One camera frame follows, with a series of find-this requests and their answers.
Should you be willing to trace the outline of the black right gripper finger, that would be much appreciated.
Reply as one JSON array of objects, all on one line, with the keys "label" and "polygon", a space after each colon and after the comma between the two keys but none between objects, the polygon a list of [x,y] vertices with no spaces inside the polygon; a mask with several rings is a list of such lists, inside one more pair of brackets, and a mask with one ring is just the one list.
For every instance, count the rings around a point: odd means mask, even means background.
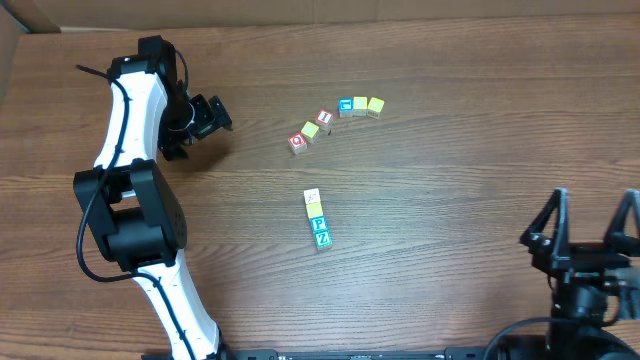
[{"label": "black right gripper finger", "polygon": [[604,236],[607,248],[613,250],[638,250],[639,235],[632,236],[625,231],[628,217],[635,222],[636,230],[639,230],[639,191],[627,189],[612,217]]},{"label": "black right gripper finger", "polygon": [[519,242],[531,254],[549,260],[568,260],[568,190],[555,188],[542,210],[520,236]]}]

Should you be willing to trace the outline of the plain white wooden block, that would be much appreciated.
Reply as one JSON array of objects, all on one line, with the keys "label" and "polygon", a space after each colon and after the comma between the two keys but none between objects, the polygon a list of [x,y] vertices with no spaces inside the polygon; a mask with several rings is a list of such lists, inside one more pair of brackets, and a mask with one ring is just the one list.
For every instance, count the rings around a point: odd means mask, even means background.
[{"label": "plain white wooden block", "polygon": [[312,188],[303,192],[304,201],[306,204],[318,203],[321,201],[320,192],[318,188]]}]

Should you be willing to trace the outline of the yellow K block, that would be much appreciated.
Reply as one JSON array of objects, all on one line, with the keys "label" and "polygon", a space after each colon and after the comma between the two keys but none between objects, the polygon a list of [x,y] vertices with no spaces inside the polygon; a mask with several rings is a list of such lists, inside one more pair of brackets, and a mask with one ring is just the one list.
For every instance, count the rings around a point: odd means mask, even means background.
[{"label": "yellow K block", "polygon": [[306,212],[309,219],[321,217],[324,211],[320,202],[309,203],[306,205]]}]

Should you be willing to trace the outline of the blue P block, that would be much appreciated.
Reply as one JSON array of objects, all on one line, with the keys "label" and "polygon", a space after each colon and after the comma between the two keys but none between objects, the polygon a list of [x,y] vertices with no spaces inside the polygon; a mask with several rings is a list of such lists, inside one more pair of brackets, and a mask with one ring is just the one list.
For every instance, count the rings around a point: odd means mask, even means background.
[{"label": "blue P block", "polygon": [[329,229],[327,218],[325,216],[310,218],[309,221],[313,233],[324,232]]}]

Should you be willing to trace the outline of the green N block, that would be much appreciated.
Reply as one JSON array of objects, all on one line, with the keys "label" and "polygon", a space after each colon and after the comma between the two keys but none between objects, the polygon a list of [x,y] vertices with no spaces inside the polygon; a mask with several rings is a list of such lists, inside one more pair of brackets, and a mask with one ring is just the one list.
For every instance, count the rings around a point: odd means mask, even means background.
[{"label": "green N block", "polygon": [[315,232],[314,240],[318,250],[329,249],[333,246],[333,238],[329,230]]}]

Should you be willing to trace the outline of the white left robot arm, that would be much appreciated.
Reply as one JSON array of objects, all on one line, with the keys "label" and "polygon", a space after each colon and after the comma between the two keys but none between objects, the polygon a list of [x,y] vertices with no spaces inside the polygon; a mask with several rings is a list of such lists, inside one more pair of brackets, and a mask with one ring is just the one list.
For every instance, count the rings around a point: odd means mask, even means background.
[{"label": "white left robot arm", "polygon": [[93,167],[75,174],[83,215],[76,240],[81,270],[100,283],[133,280],[170,342],[171,359],[232,359],[205,309],[186,262],[187,222],[157,158],[187,158],[186,147],[232,120],[218,97],[188,92],[183,55],[161,36],[138,41],[102,72],[112,92],[104,145]]}]

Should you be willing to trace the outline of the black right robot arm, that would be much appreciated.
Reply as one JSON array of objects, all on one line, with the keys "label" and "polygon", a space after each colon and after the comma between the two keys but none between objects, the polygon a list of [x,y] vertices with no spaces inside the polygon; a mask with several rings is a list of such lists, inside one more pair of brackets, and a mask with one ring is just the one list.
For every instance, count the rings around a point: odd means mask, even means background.
[{"label": "black right robot arm", "polygon": [[548,317],[516,322],[486,345],[484,359],[637,359],[639,352],[606,330],[639,319],[639,237],[625,231],[639,222],[639,192],[625,191],[603,240],[569,240],[568,191],[556,188],[520,236],[531,265],[546,274]]}]

